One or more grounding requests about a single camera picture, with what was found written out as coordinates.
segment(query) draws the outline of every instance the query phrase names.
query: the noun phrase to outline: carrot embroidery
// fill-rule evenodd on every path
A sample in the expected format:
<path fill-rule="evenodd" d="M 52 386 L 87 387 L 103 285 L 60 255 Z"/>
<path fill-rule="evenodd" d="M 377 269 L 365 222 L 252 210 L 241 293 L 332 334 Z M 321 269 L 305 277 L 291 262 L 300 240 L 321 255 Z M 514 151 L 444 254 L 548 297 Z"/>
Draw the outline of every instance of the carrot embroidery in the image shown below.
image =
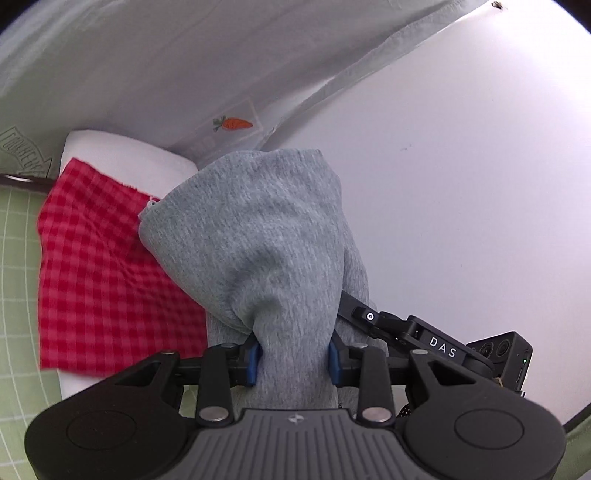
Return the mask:
<path fill-rule="evenodd" d="M 228 118 L 226 115 L 224 115 L 221 118 L 216 118 L 213 121 L 213 126 L 215 127 L 213 131 L 217 132 L 220 130 L 220 128 L 223 128 L 224 130 L 242 130 L 244 128 L 252 128 L 252 123 L 243 120 L 242 118 L 235 118 L 232 116 Z"/>

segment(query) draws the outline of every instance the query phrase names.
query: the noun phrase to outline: white sheet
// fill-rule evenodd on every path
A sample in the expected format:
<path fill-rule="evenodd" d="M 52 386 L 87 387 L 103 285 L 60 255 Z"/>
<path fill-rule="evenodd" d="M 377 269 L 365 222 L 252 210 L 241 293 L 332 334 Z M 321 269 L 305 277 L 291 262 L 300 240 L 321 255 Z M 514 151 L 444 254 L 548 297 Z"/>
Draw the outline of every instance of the white sheet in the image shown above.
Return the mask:
<path fill-rule="evenodd" d="M 146 143 L 92 130 L 72 132 L 61 156 L 60 172 L 72 158 L 141 192 L 163 198 L 197 173 L 195 164 Z M 94 385 L 100 378 L 58 371 L 62 398 Z"/>
<path fill-rule="evenodd" d="M 502 4 L 268 148 L 318 148 L 340 176 L 378 309 L 463 342 L 518 331 L 527 398 L 567 421 L 591 399 L 591 35 L 551 0 Z"/>
<path fill-rule="evenodd" d="M 201 168 L 483 2 L 39 0 L 0 35 L 0 171 L 56 176 L 83 128 Z M 252 127 L 214 131 L 223 116 Z"/>

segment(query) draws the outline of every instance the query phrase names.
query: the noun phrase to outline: metal rivet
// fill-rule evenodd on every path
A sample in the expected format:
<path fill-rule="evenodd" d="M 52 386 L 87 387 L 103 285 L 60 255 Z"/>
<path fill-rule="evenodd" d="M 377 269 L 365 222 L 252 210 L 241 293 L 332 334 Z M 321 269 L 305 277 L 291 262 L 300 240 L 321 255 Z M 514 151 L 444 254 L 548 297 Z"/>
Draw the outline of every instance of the metal rivet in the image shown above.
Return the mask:
<path fill-rule="evenodd" d="M 370 407 L 361 412 L 362 417 L 367 421 L 383 423 L 392 418 L 392 412 L 383 407 Z"/>
<path fill-rule="evenodd" d="M 229 417 L 229 412 L 224 407 L 205 407 L 199 411 L 199 416 L 207 421 L 222 421 Z"/>

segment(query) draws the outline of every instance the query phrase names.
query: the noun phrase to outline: green cutting mat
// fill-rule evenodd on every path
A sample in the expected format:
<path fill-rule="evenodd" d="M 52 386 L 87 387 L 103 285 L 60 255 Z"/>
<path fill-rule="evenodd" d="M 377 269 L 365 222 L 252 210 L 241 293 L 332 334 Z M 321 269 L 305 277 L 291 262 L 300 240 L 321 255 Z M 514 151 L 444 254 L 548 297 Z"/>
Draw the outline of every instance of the green cutting mat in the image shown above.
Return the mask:
<path fill-rule="evenodd" d="M 35 480 L 23 438 L 61 400 L 55 371 L 39 371 L 37 215 L 44 195 L 0 187 L 0 479 Z"/>

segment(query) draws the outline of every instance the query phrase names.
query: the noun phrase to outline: red checkered cloth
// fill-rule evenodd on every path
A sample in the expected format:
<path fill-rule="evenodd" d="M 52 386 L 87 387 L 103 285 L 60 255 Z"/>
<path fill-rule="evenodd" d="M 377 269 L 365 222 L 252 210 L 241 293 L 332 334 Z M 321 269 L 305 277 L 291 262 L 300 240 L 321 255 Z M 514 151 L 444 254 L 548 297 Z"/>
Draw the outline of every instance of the red checkered cloth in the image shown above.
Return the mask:
<path fill-rule="evenodd" d="M 140 243 L 150 197 L 72 159 L 38 220 L 41 367 L 103 377 L 162 349 L 199 356 L 205 311 Z"/>

